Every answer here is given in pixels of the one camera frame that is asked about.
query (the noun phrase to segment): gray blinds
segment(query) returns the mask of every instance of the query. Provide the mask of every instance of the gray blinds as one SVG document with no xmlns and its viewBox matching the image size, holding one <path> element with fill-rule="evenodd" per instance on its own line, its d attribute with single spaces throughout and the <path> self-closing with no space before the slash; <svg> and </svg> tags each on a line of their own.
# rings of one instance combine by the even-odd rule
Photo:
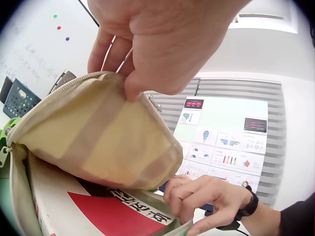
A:
<svg viewBox="0 0 315 236">
<path fill-rule="evenodd" d="M 152 91 L 156 103 L 161 104 L 161 116 L 173 132 L 187 96 L 246 98 L 268 102 L 267 148 L 257 196 L 272 205 L 280 183 L 285 154 L 285 112 L 281 84 L 229 79 L 194 79 L 179 95 L 169 96 Z"/>
</svg>

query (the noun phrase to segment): finger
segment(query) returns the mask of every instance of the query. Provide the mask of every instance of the finger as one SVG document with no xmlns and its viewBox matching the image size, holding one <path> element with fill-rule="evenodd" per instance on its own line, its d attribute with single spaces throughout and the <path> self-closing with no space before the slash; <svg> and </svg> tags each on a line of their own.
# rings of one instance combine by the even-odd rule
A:
<svg viewBox="0 0 315 236">
<path fill-rule="evenodd" d="M 107 31 L 100 26 L 89 57 L 88 73 L 100 71 L 102 69 L 104 58 L 111 45 L 113 37 L 113 35 L 107 33 Z"/>
<path fill-rule="evenodd" d="M 181 202 L 198 191 L 205 184 L 210 182 L 212 178 L 208 175 L 203 175 L 194 181 L 189 181 L 185 185 L 181 185 L 177 188 L 174 188 L 170 192 L 169 204 L 171 211 L 174 215 L 179 216 L 181 209 Z"/>
<path fill-rule="evenodd" d="M 127 53 L 132 48 L 132 41 L 122 37 L 116 37 L 109 49 L 102 71 L 116 72 L 125 60 Z"/>
<path fill-rule="evenodd" d="M 140 99 L 141 92 L 146 91 L 147 89 L 139 80 L 137 75 L 137 70 L 132 71 L 126 78 L 125 84 L 125 94 L 126 98 L 130 102 L 135 102 Z"/>
<path fill-rule="evenodd" d="M 194 223 L 187 231 L 186 236 L 196 236 L 200 233 L 206 232 L 210 229 L 229 225 L 235 218 L 238 209 L 223 208 L 217 213 L 207 216 L 206 218 Z"/>
<path fill-rule="evenodd" d="M 118 70 L 118 73 L 127 77 L 134 70 L 135 70 L 135 67 L 134 67 L 134 62 L 132 59 L 132 52 L 130 52 L 130 54 L 125 59 L 123 65 Z"/>
<path fill-rule="evenodd" d="M 191 180 L 191 178 L 189 178 L 187 175 L 185 174 L 180 174 L 180 175 L 174 175 L 173 178 L 176 178 L 176 179 L 187 179 L 187 180 Z"/>
<path fill-rule="evenodd" d="M 170 192 L 171 192 L 174 188 L 176 188 L 176 187 L 178 187 L 178 186 L 181 186 L 181 185 L 183 185 L 183 184 L 186 184 L 186 183 L 188 183 L 189 181 L 190 181 L 190 179 L 187 180 L 187 179 L 185 179 L 185 178 L 172 178 L 172 179 L 170 179 L 170 180 L 167 182 L 166 186 L 165 186 L 164 195 L 163 195 L 164 201 L 166 201 L 167 203 L 169 203 L 169 195 L 170 195 Z"/>
<path fill-rule="evenodd" d="M 217 182 L 218 181 L 212 181 L 205 184 L 195 193 L 182 201 L 179 212 L 181 224 L 186 223 L 193 217 L 196 208 L 199 208 L 206 203 L 213 204 L 213 202 L 221 196 L 222 185 Z"/>
</svg>

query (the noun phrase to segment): fingernail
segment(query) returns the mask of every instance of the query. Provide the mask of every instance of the fingernail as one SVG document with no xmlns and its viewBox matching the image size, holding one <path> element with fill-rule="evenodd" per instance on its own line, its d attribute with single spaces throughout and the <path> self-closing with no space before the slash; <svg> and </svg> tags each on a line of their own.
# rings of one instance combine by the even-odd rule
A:
<svg viewBox="0 0 315 236">
<path fill-rule="evenodd" d="M 198 234 L 200 234 L 199 230 L 192 230 L 192 231 L 188 231 L 186 233 L 186 236 L 197 236 Z"/>
</svg>

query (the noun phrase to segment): chart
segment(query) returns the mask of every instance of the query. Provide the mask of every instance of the chart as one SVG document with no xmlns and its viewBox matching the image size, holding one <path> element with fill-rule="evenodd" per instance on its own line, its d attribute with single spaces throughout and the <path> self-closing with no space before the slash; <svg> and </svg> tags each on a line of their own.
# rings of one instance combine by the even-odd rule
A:
<svg viewBox="0 0 315 236">
<path fill-rule="evenodd" d="M 267 135 L 244 133 L 241 150 L 254 153 L 266 153 Z"/>
<path fill-rule="evenodd" d="M 179 123 L 198 125 L 201 111 L 183 109 L 178 120 Z"/>
<path fill-rule="evenodd" d="M 242 142 L 241 134 L 232 134 L 226 132 L 219 132 L 216 141 L 216 146 L 220 148 L 228 148 L 239 150 Z"/>
<path fill-rule="evenodd" d="M 198 126 L 195 133 L 194 142 L 214 146 L 217 136 L 217 130 L 208 127 Z"/>
<path fill-rule="evenodd" d="M 183 148 L 183 158 L 186 159 L 191 144 L 188 142 L 184 142 L 184 141 L 179 141 L 179 143 L 181 144 L 181 146 Z"/>
<path fill-rule="evenodd" d="M 183 173 L 187 175 L 192 180 L 197 179 L 202 175 L 206 175 L 208 172 L 209 166 L 196 163 L 190 160 L 186 160 L 184 164 Z"/>
<path fill-rule="evenodd" d="M 233 172 L 229 180 L 231 184 L 235 184 L 238 186 L 246 187 L 249 185 L 252 188 L 252 191 L 256 193 L 259 179 L 260 176 Z"/>
<path fill-rule="evenodd" d="M 233 175 L 233 172 L 211 166 L 208 170 L 207 175 L 222 179 L 226 182 L 230 182 L 230 178 Z"/>
<path fill-rule="evenodd" d="M 205 144 L 192 143 L 187 160 L 210 165 L 214 147 Z"/>
<path fill-rule="evenodd" d="M 247 174 L 260 175 L 264 155 L 215 148 L 211 166 Z"/>
</svg>

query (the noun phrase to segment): black watch strap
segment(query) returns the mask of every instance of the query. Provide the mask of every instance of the black watch strap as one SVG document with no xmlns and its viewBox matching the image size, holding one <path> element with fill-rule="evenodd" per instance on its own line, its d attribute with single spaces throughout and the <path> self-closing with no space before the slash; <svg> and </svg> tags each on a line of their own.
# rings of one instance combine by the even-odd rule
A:
<svg viewBox="0 0 315 236">
<path fill-rule="evenodd" d="M 254 194 L 252 192 L 252 188 L 247 185 L 246 186 L 246 189 L 248 189 L 251 193 L 252 193 L 252 198 L 250 199 L 250 202 L 246 205 L 246 207 L 244 207 L 243 209 L 239 209 L 236 216 L 235 216 L 235 219 L 237 221 L 240 221 L 242 219 L 243 216 L 250 216 L 252 215 L 255 210 L 257 209 L 257 206 L 258 206 L 258 197 L 256 196 L 256 194 Z"/>
</svg>

